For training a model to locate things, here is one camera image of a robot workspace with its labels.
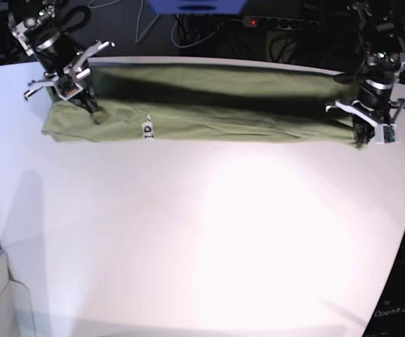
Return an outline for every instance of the black equipment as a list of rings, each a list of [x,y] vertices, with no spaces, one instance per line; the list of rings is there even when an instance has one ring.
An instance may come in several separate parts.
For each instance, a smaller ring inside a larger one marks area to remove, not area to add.
[[[91,83],[91,70],[88,58],[112,42],[96,44],[85,49],[78,45],[67,33],[82,28],[91,16],[86,6],[73,8],[62,20],[58,20],[58,10],[65,4],[56,0],[19,0],[10,3],[8,26],[27,55],[34,55],[45,69],[44,79],[29,83],[25,93],[28,99],[43,87],[52,87],[58,97],[93,113],[98,111]],[[67,23],[76,15],[84,19],[73,25]]]
[[[357,99],[337,100],[326,106],[353,114],[354,136],[357,146],[376,138],[380,144],[398,141],[397,117],[405,109],[405,99],[390,100],[394,83],[405,69],[405,44],[398,35],[394,13],[389,1],[354,1],[350,11],[357,19],[364,57],[353,76],[338,75],[336,81],[354,81],[359,84]]]
[[[50,86],[61,99],[92,113],[98,111],[98,104],[87,59],[114,44],[98,41],[84,50],[67,33],[85,25],[90,17],[89,9],[76,7],[59,21],[57,12],[62,7],[63,2],[57,0],[18,0],[10,8],[9,28],[13,36],[26,54],[34,55],[45,69],[45,78],[30,83],[31,89],[25,97]],[[341,74],[335,80],[340,83],[355,82],[359,85],[359,93],[354,100],[337,100],[327,104],[326,111],[336,108],[352,114],[357,146],[367,144],[372,138],[381,144],[397,142],[395,122],[401,110],[405,109],[405,99],[391,101],[390,96],[394,83],[405,69],[405,45],[396,29],[394,12],[386,0],[353,0],[345,9],[348,17],[354,18],[354,24],[347,20],[345,23],[359,37],[363,60],[352,76]],[[70,18],[79,12],[84,14],[83,21],[67,27]]]

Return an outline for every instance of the folded green towel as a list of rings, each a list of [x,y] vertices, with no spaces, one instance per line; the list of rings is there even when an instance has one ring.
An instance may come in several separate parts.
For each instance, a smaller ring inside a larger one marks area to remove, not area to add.
[[[330,76],[213,65],[93,67],[101,112],[53,104],[43,133],[57,141],[139,138],[354,144],[344,112],[325,103],[354,86]]]

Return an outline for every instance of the white table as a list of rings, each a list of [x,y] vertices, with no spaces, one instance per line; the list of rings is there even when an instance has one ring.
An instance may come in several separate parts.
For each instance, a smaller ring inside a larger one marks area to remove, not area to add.
[[[195,58],[99,62],[274,65]],[[0,239],[38,336],[361,336],[405,229],[401,142],[55,143],[0,67]],[[405,98],[397,85],[393,98]]]

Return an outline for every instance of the power strip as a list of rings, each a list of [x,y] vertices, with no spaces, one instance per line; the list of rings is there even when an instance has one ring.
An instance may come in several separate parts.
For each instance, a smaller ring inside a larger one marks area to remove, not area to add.
[[[244,27],[263,30],[293,30],[309,33],[319,33],[321,30],[319,22],[312,20],[247,15],[243,17],[242,21]]]

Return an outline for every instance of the white label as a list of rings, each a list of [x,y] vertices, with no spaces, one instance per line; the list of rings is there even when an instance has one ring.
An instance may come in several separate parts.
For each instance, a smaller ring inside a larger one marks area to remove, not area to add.
[[[151,116],[146,116],[146,122],[141,124],[144,139],[154,139],[154,129],[152,128]]]

